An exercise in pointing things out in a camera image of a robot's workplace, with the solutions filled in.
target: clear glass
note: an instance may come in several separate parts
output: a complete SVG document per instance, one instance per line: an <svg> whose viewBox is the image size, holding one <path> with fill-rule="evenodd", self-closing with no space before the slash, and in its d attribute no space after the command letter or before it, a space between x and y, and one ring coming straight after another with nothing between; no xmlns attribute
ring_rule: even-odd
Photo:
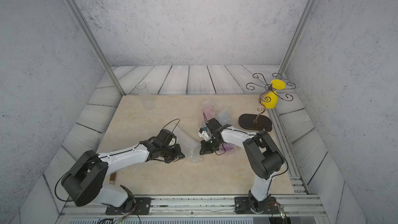
<svg viewBox="0 0 398 224"><path fill-rule="evenodd" d="M138 95L140 97L142 106L147 110L155 108L155 99L149 92L147 85L141 82L136 88L138 90Z"/></svg>

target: beige marble surface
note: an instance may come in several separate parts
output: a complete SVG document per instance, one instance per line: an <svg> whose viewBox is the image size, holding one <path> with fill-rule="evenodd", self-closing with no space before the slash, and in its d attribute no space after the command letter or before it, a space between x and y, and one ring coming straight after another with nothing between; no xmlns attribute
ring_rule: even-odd
<svg viewBox="0 0 398 224"><path fill-rule="evenodd" d="M228 107L231 124L240 128L238 117L243 113L257 114L257 95L156 95L156 107L145 110L139 96L123 96L115 115L98 148L98 152L110 152L131 147L139 141L156 136L169 121L180 118L178 127L195 141L201 118L202 102L214 101L216 112ZM149 161L132 165L117 172L115 185L124 185L133 194L151 195L221 195L247 194L254 172L246 152L237 148L231 155L202 156L202 162L191 163L188 159L169 164ZM274 177L271 194L294 194L288 174Z"/></svg>

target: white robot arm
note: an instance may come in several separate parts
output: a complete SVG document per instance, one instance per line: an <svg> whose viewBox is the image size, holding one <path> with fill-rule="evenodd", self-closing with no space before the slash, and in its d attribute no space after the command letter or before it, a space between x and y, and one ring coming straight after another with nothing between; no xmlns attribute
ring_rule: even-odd
<svg viewBox="0 0 398 224"><path fill-rule="evenodd" d="M245 149L250 166L255 172L254 183L249 191L249 204L253 212L258 213L267 202L272 177L275 176L285 162L280 150L266 131L246 132L232 127L221 126L212 118L201 128L200 154L209 154L219 150L222 143L231 143Z"/></svg>
<svg viewBox="0 0 398 224"><path fill-rule="evenodd" d="M102 185L104 178L129 165L158 160L158 157L163 157L165 163L184 158L176 140L172 132L162 129L156 137L141 141L135 147L99 154L87 151L62 177L61 184L78 207L94 201L128 212L135 203L132 193L122 185Z"/></svg>

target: black oval base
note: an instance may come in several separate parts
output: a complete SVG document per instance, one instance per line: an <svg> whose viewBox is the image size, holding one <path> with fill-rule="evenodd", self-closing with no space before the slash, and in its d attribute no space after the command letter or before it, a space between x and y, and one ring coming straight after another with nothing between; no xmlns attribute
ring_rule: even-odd
<svg viewBox="0 0 398 224"><path fill-rule="evenodd" d="M242 114L239 117L238 123L240 127L248 130L266 130L267 132L272 131L272 121L267 116L260 115L255 123L254 120L256 117L256 114Z"/></svg>

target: textured wall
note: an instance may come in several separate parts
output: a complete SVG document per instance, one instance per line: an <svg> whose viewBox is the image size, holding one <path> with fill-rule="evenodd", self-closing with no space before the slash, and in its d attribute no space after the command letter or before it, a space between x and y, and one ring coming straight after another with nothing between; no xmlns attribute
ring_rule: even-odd
<svg viewBox="0 0 398 224"><path fill-rule="evenodd" d="M76 0L112 66L279 64L307 0Z"/></svg>
<svg viewBox="0 0 398 224"><path fill-rule="evenodd" d="M370 223L398 219L397 44L397 0L318 0L286 73Z"/></svg>
<svg viewBox="0 0 398 224"><path fill-rule="evenodd" d="M0 223L7 223L103 68L63 0L0 0L0 9Z"/></svg>

